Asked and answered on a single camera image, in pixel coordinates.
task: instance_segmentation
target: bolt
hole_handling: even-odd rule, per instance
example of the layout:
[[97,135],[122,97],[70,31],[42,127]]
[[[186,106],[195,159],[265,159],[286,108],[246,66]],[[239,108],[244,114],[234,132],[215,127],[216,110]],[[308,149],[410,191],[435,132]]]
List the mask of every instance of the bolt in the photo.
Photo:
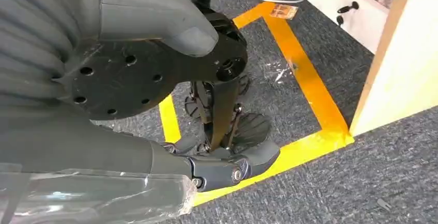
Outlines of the bolt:
[[239,182],[242,179],[242,171],[238,168],[234,169],[231,178],[235,182]]
[[197,178],[193,178],[192,179],[192,183],[195,185],[196,188],[201,188],[202,180],[201,179],[197,179]]

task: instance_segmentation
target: gray plastic cover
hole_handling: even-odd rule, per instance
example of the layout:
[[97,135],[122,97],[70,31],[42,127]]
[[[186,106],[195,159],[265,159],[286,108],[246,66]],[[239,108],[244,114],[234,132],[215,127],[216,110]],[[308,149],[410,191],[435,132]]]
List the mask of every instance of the gray plastic cover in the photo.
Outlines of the gray plastic cover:
[[184,175],[0,170],[0,223],[154,223],[189,213],[196,194]]

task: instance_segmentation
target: yellow floor marking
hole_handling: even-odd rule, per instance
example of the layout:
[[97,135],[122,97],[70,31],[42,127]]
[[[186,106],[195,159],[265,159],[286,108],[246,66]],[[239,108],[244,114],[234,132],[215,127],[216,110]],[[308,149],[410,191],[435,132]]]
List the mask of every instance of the yellow floor marking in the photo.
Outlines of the yellow floor marking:
[[289,24],[286,20],[271,17],[269,14],[264,15],[263,18],[294,73],[295,79],[306,96],[321,128],[348,133],[347,124],[338,106],[333,101]]
[[237,26],[237,28],[242,28],[245,25],[256,21],[261,18],[264,13],[270,13],[272,8],[274,8],[275,4],[269,2],[263,2],[253,9],[245,12],[244,14],[238,16],[233,19],[233,22]]
[[163,124],[164,138],[166,142],[176,143],[181,134],[178,126],[178,118],[175,113],[172,95],[167,96],[160,104],[161,123]]
[[[274,5],[267,2],[259,4],[233,21],[238,28],[242,28],[261,17],[264,18],[322,130],[282,147],[278,159],[262,175],[242,181],[234,187],[198,193],[195,205],[247,187],[354,142],[338,107],[286,20],[269,16]],[[160,104],[160,114],[166,141],[177,141],[181,135],[171,97]]]
[[280,156],[265,173],[244,180],[233,187],[198,193],[195,199],[195,206],[285,172],[308,161],[343,148],[352,142],[353,138],[351,136],[346,137],[342,133],[332,133],[324,130],[306,136],[282,147]]

